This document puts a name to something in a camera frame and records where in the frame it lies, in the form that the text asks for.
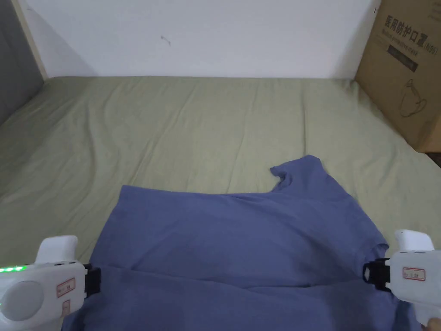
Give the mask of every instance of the red-bordered label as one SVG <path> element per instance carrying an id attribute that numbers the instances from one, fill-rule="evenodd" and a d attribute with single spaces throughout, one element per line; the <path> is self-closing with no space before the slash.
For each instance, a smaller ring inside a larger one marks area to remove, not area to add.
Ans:
<path id="1" fill-rule="evenodd" d="M 71 313 L 71 301 L 66 300 L 65 302 L 63 302 L 63 305 L 62 305 L 61 317 L 65 317 L 65 316 L 69 315 L 70 313 Z"/>
<path id="2" fill-rule="evenodd" d="M 75 289 L 75 278 L 71 278 L 56 287 L 56 297 L 62 297 Z"/>
<path id="3" fill-rule="evenodd" d="M 403 268 L 403 278 L 423 282 L 426 280 L 426 270 L 418 268 Z"/>

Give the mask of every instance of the white wall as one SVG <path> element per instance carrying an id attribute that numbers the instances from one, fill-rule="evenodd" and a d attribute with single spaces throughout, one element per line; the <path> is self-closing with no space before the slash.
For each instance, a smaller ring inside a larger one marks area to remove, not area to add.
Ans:
<path id="1" fill-rule="evenodd" d="M 19 1 L 49 77 L 320 78 L 354 77 L 380 2 Z"/>

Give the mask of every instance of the bed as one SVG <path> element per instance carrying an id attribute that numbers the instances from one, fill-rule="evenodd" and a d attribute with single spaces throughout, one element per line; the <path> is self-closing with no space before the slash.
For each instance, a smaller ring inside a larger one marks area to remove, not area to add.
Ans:
<path id="1" fill-rule="evenodd" d="M 306 154 L 392 250 L 401 228 L 441 247 L 441 169 L 353 81 L 60 77 L 0 126 L 0 264 L 31 263 L 64 234 L 87 262 L 123 184 L 267 192 L 271 166 Z"/>

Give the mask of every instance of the t-shirt sleeve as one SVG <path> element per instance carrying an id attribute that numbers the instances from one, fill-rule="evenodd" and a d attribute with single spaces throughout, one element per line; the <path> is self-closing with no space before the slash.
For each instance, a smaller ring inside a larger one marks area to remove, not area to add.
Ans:
<path id="1" fill-rule="evenodd" d="M 307 155 L 298 160 L 272 167 L 271 173 L 280 177 L 273 192 L 282 192 L 314 199 L 335 199 L 347 196 L 345 190 L 327 174 L 319 158 Z"/>
<path id="2" fill-rule="evenodd" d="M 314 237 L 355 275 L 361 277 L 365 262 L 384 256 L 386 240 L 357 201 L 326 173 L 320 159 L 308 155 L 271 172 L 280 177 L 273 192 L 307 199 L 303 205 Z"/>

